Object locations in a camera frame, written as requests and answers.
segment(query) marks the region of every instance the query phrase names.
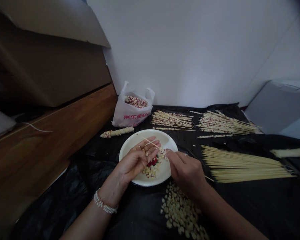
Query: wooden cabinet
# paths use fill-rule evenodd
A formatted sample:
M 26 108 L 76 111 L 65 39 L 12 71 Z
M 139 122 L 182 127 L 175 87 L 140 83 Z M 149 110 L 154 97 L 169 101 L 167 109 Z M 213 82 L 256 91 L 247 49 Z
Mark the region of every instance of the wooden cabinet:
M 9 230 L 24 210 L 69 165 L 113 115 L 117 95 L 110 84 L 0 138 L 0 231 Z

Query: black tablecloth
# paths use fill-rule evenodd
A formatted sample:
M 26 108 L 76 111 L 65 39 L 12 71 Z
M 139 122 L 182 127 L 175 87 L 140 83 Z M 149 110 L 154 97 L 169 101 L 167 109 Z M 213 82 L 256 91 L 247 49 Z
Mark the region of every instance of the black tablecloth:
M 154 106 L 184 115 L 200 115 L 188 110 L 204 112 L 220 110 L 225 115 L 247 121 L 237 104 L 212 105 L 208 108 Z M 135 128 L 135 132 L 152 128 L 151 117 Z M 82 149 L 71 157 L 67 171 L 37 199 L 22 215 L 10 239 L 59 239 L 93 198 L 93 194 L 118 162 L 122 144 L 133 133 L 110 139 L 100 138 L 107 130 L 115 130 L 111 121 Z M 227 138 L 198 139 L 210 135 L 200 131 L 165 131 L 176 142 L 179 151 L 202 159 L 200 145 L 271 157 L 271 149 L 300 147 L 300 140 L 279 136 L 250 134 Z M 300 158 L 287 159 L 300 176 Z M 212 177 L 203 163 L 204 172 Z M 112 217 L 105 239 L 185 239 L 176 228 L 167 229 L 164 215 L 160 215 L 161 198 L 167 182 L 149 188 L 130 184 Z M 300 177 L 220 184 L 210 182 L 216 191 L 242 216 L 270 239 L 300 239 Z M 205 216 L 199 219 L 210 239 L 220 239 L 220 230 Z

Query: beaded bracelet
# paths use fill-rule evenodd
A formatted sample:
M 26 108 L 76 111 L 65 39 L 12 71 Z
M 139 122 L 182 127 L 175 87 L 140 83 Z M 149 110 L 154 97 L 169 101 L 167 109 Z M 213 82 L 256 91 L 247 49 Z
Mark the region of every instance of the beaded bracelet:
M 95 203 L 97 204 L 97 206 L 103 208 L 103 210 L 106 213 L 109 213 L 109 214 L 117 213 L 118 207 L 116 207 L 116 208 L 109 207 L 108 205 L 105 205 L 104 202 L 99 198 L 99 195 L 98 195 L 99 190 L 100 190 L 100 188 L 96 191 L 96 193 L 93 196 L 93 199 L 94 199 Z

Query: wire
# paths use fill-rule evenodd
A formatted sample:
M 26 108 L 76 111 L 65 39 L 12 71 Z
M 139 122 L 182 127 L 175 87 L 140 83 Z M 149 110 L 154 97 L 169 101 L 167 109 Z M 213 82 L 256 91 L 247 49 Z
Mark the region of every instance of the wire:
M 36 128 L 35 126 L 33 126 L 31 123 L 24 122 L 24 124 L 28 124 L 28 125 L 30 125 L 31 127 L 33 127 L 34 129 L 36 129 L 36 130 L 38 130 L 40 132 L 53 132 L 53 131 L 43 131 L 43 130 L 40 130 L 40 129 Z

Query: white bowl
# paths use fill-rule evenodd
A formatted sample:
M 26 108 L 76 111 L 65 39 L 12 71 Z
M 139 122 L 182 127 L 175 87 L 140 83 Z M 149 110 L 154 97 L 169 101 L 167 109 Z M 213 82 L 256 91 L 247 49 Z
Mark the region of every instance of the white bowl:
M 162 149 L 170 148 L 174 152 L 178 151 L 177 145 L 174 142 L 174 140 L 164 132 L 155 129 L 146 129 L 136 133 L 131 135 L 122 145 L 119 153 L 119 161 L 121 161 L 127 155 L 131 148 L 133 148 L 139 142 L 144 140 L 142 137 L 148 138 L 151 136 L 155 136 L 155 140 L 160 140 Z M 159 171 L 154 179 L 147 178 L 145 174 L 139 173 L 135 177 L 135 179 L 132 180 L 132 182 L 140 186 L 150 187 L 164 182 L 170 176 L 170 162 L 166 161 L 165 159 L 162 159 L 161 164 L 159 166 Z

